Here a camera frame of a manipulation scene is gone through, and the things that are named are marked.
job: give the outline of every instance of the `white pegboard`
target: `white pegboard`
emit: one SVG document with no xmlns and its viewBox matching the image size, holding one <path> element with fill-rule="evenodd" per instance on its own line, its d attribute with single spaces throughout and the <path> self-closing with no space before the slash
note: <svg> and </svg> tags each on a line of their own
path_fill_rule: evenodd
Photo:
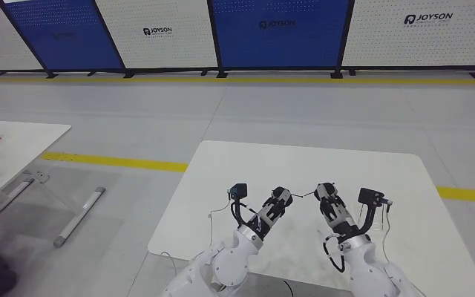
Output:
<svg viewBox="0 0 475 297">
<path fill-rule="evenodd" d="M 0 70 L 43 69 L 10 20 L 0 10 Z"/>
<path fill-rule="evenodd" d="M 127 68 L 217 66 L 206 0 L 96 3 Z"/>
<path fill-rule="evenodd" d="M 475 0 L 356 0 L 343 66 L 443 65 L 475 65 Z"/>
</svg>

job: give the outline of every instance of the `gray floor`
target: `gray floor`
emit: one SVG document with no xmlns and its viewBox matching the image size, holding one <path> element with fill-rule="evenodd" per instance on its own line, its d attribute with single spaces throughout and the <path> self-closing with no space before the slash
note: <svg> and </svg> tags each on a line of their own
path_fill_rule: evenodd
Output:
<svg viewBox="0 0 475 297">
<path fill-rule="evenodd" d="M 419 155 L 437 186 L 463 188 L 475 188 L 474 111 L 475 86 L 460 85 L 0 84 L 0 120 L 73 126 L 53 151 L 183 163 L 201 140 L 402 152 Z M 2 212 L 0 253 L 21 277 L 9 296 L 158 296 L 174 271 L 147 244 L 181 174 L 38 164 L 60 195 L 108 191 L 61 249 L 52 240 L 72 214 L 39 184 Z M 475 203 L 445 205 L 475 258 Z M 295 296 L 351 296 L 290 284 Z M 240 294 L 290 296 L 257 275 Z"/>
</svg>

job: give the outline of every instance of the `yellow floor stripe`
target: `yellow floor stripe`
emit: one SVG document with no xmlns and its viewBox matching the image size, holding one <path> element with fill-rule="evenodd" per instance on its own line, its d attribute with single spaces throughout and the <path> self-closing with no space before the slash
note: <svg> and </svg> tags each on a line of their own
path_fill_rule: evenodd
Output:
<svg viewBox="0 0 475 297">
<path fill-rule="evenodd" d="M 54 151 L 42 155 L 43 160 L 88 163 L 106 166 L 130 167 L 137 169 L 163 170 L 167 172 L 185 172 L 188 164 L 153 160 L 126 159 L 119 157 L 90 156 L 86 154 L 65 154 Z"/>
<path fill-rule="evenodd" d="M 390 84 L 390 85 L 475 85 L 475 79 L 319 79 L 319 78 L 279 78 L 279 77 L 133 77 L 122 78 L 0 78 L 0 82 L 215 82 L 215 83 L 313 83 L 313 84 Z"/>
<path fill-rule="evenodd" d="M 475 190 L 473 189 L 459 189 L 438 186 L 437 191 L 439 191 L 440 197 L 445 199 L 475 201 Z"/>
<path fill-rule="evenodd" d="M 120 157 L 102 157 L 86 154 L 66 154 L 49 151 L 42 155 L 43 160 L 65 161 L 73 163 L 88 163 L 106 166 L 129 167 L 136 169 L 162 170 L 166 172 L 185 172 L 188 164 L 153 160 L 126 159 Z M 475 189 L 459 189 L 438 186 L 441 198 L 475 201 Z"/>
</svg>

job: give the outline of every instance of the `white tabletop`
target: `white tabletop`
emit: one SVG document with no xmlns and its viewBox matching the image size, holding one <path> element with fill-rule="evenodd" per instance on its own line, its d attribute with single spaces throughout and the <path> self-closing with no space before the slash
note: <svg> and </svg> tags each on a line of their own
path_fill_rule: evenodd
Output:
<svg viewBox="0 0 475 297">
<path fill-rule="evenodd" d="M 353 213 L 361 187 L 393 200 L 387 254 L 427 296 L 475 292 L 475 265 L 422 161 L 412 154 L 204 141 L 148 250 L 189 260 L 208 247 L 208 214 L 226 205 L 226 190 L 235 183 L 248 184 L 249 196 L 243 202 L 258 211 L 277 186 L 302 195 L 324 182 L 335 183 Z M 230 210 L 213 218 L 214 243 L 230 238 L 237 226 Z M 348 290 L 348 271 L 337 272 L 322 248 L 330 233 L 318 201 L 312 195 L 295 197 L 265 238 L 260 254 L 249 259 L 249 268 L 258 274 Z M 383 261 L 383 234 L 370 235 Z"/>
<path fill-rule="evenodd" d="M 70 125 L 0 121 L 0 190 L 69 129 Z"/>
</svg>

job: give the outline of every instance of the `pegboard wall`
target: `pegboard wall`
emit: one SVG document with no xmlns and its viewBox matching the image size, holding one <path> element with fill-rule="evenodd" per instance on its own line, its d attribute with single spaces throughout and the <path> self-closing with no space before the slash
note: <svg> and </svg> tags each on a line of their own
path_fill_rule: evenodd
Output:
<svg viewBox="0 0 475 297">
<path fill-rule="evenodd" d="M 216 67 L 206 0 L 96 0 L 127 68 Z"/>
<path fill-rule="evenodd" d="M 475 0 L 356 0 L 343 66 L 475 65 Z"/>
<path fill-rule="evenodd" d="M 334 67 L 348 0 L 213 0 L 224 67 Z"/>
<path fill-rule="evenodd" d="M 5 4 L 46 68 L 121 68 L 92 0 L 32 0 Z"/>
<path fill-rule="evenodd" d="M 42 69 L 3 10 L 0 10 L 0 40 L 0 70 Z"/>
</svg>

